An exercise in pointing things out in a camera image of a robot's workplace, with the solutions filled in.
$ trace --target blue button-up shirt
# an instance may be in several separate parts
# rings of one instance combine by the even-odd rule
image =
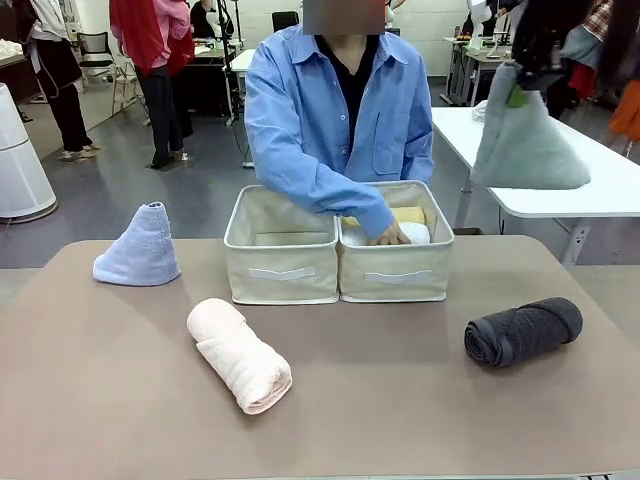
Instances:
[[[338,77],[301,26],[262,42],[246,85],[245,123],[258,180],[307,210],[354,216],[375,238],[392,214],[378,190],[360,182],[431,179],[427,72],[403,39],[380,36],[351,155]]]

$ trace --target white handle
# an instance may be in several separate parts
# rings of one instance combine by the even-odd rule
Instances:
[[[272,272],[270,270],[249,269],[251,278],[262,278],[264,280],[274,280],[276,282],[291,282],[292,280],[300,280],[306,277],[315,277],[316,269],[313,267],[301,268],[299,270],[291,270],[290,272]]]
[[[415,273],[404,273],[402,275],[384,275],[382,273],[365,273],[364,279],[367,282],[385,283],[387,285],[406,285],[408,283],[420,283],[429,280],[432,270],[422,270]]]

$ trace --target person's right hand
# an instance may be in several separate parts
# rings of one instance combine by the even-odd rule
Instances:
[[[410,243],[411,240],[409,240],[409,238],[400,229],[398,221],[394,218],[391,226],[387,228],[382,235],[369,241],[369,246],[409,245]]]

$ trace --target yellow towel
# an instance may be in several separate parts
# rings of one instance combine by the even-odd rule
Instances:
[[[427,218],[424,215],[424,211],[420,207],[398,207],[392,208],[391,212],[393,216],[396,218],[398,223],[420,223],[422,225],[427,224]],[[354,217],[343,217],[342,218],[342,226],[343,227],[353,227],[358,228],[360,223]]]

